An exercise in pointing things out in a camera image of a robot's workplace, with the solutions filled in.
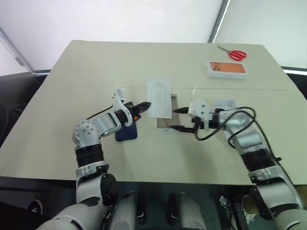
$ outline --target metal pole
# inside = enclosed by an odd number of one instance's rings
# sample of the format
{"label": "metal pole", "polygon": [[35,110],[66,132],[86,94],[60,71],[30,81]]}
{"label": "metal pole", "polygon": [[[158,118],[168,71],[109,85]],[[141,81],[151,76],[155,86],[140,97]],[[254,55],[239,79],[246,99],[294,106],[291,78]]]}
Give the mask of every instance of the metal pole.
{"label": "metal pole", "polygon": [[10,41],[4,31],[0,28],[0,41],[3,45],[9,50],[9,52],[14,56],[15,60],[19,63],[19,65],[24,66],[29,72],[34,74],[32,67],[28,64],[28,62],[24,59],[24,57],[19,53],[14,44]]}
{"label": "metal pole", "polygon": [[230,3],[230,0],[223,0],[221,7],[220,7],[220,10],[217,14],[217,17],[216,17],[211,35],[209,37],[208,43],[214,43],[215,42],[216,36],[219,33],[219,30],[220,30],[220,27],[222,25],[222,22],[223,22],[225,14],[226,14],[227,8],[229,6],[229,3]]}

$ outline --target white plastic packaging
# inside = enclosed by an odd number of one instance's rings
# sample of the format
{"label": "white plastic packaging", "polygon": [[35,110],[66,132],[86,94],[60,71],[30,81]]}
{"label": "white plastic packaging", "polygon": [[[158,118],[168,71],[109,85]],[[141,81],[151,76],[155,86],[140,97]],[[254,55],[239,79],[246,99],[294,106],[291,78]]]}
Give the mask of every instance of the white plastic packaging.
{"label": "white plastic packaging", "polygon": [[171,81],[169,78],[148,78],[147,95],[151,106],[149,117],[172,118]]}

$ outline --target scissors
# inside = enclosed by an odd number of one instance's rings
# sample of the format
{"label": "scissors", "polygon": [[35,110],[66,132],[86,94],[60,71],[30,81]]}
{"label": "scissors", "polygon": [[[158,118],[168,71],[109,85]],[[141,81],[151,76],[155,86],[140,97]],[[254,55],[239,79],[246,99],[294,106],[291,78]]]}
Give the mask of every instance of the scissors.
{"label": "scissors", "polygon": [[248,55],[240,50],[229,50],[225,49],[223,47],[218,46],[220,49],[226,51],[229,55],[229,57],[235,61],[242,61],[244,58],[246,58]]}

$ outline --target scissor handle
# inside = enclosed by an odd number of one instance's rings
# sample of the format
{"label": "scissor handle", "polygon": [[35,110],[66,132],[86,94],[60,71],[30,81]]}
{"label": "scissor handle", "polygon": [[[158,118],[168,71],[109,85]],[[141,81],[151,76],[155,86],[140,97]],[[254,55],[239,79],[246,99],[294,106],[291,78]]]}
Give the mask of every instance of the scissor handle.
{"label": "scissor handle", "polygon": [[240,50],[233,50],[229,52],[228,55],[235,61],[242,61],[244,58],[247,57],[247,54]]}

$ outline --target table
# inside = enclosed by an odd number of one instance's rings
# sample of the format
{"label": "table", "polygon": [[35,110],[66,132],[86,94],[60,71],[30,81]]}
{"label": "table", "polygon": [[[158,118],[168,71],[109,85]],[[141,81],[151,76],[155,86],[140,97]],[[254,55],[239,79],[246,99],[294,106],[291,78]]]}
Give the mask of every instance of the table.
{"label": "table", "polygon": [[[74,180],[74,127],[109,107],[115,86],[123,88],[127,102],[137,104],[147,99],[148,77],[168,77],[179,107],[198,98],[213,109],[214,99],[235,98],[255,108],[293,182],[307,184],[303,95],[261,45],[223,44],[248,53],[248,80],[208,78],[207,61],[230,61],[216,46],[72,41],[2,145],[0,175]],[[191,125],[187,115],[179,119]],[[114,135],[102,139],[109,172],[119,181],[251,184],[241,158],[222,134],[199,142],[192,134],[164,133],[146,114],[137,130],[136,140],[116,142]]]}

